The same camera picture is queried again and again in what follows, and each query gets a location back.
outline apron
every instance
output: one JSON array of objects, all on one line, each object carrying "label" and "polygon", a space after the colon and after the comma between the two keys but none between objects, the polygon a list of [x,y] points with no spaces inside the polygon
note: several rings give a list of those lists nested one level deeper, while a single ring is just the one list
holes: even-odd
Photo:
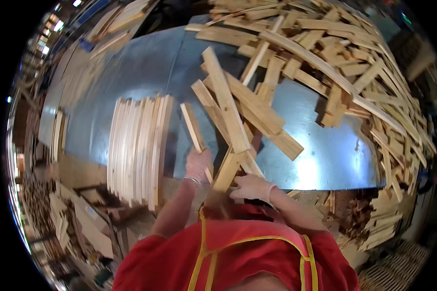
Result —
[{"label": "apron", "polygon": [[194,291],[204,258],[211,256],[207,271],[206,291],[212,290],[215,267],[219,253],[232,245],[262,239],[279,239],[295,247],[301,255],[300,275],[302,291],[317,291],[317,270],[311,242],[306,235],[300,235],[285,224],[261,220],[209,220],[199,210],[201,220],[201,249],[194,266],[188,291]]}]

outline workbench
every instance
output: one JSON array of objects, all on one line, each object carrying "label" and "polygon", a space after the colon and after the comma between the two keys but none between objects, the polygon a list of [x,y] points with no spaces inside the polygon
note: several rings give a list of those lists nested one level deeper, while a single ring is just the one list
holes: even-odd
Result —
[{"label": "workbench", "polygon": [[[191,23],[205,23],[208,15],[195,16]],[[239,78],[249,58],[238,55],[237,47],[195,39],[196,32],[184,26],[154,32],[131,40],[106,58],[104,70],[94,80],[93,88],[83,94],[69,115],[65,151],[80,158],[107,165],[110,125],[117,98],[140,100],[157,93],[171,94],[176,103],[170,121],[165,155],[165,175],[182,178],[186,156],[192,141],[182,120],[179,104],[192,104],[201,133],[215,159],[226,151],[226,144],[216,132],[198,98],[191,89],[206,75],[199,67],[201,53],[212,46],[223,69]],[[258,68],[250,82],[262,79]],[[314,111],[324,102],[315,91],[289,79],[277,86],[272,107],[286,124],[284,129],[304,147],[293,162],[266,137],[256,157],[265,177],[281,189],[327,190],[359,189],[381,186],[376,155],[371,140],[360,132],[361,120],[345,115],[338,128],[322,128],[315,123]]]}]

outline person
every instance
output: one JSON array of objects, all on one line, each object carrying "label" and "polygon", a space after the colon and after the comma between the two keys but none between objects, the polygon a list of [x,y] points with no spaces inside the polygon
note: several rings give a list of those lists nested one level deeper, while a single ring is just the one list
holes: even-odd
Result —
[{"label": "person", "polygon": [[356,272],[333,235],[278,187],[253,175],[235,177],[226,219],[210,207],[185,228],[210,150],[187,157],[186,177],[152,227],[123,259],[113,290],[359,290]]}]

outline glove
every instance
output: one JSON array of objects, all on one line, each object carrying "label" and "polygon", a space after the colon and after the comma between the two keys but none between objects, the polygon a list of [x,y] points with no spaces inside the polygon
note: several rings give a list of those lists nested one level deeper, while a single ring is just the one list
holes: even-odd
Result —
[{"label": "glove", "polygon": [[197,180],[199,183],[207,182],[205,169],[210,163],[212,153],[206,149],[202,153],[192,147],[186,159],[186,177]]},{"label": "glove", "polygon": [[247,175],[243,177],[235,177],[235,183],[238,184],[238,189],[230,193],[230,197],[260,199],[267,203],[270,202],[270,191],[277,185],[259,178],[256,175]]}]

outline silver bracelet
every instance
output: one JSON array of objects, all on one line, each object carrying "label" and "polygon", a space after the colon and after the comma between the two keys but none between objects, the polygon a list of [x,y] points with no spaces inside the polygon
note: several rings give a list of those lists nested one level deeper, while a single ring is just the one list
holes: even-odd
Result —
[{"label": "silver bracelet", "polygon": [[198,180],[194,179],[194,178],[191,178],[191,177],[184,177],[183,179],[190,179],[191,181],[193,181],[194,183],[196,183],[196,185],[197,185],[198,187],[201,185],[201,183],[200,183]]}]

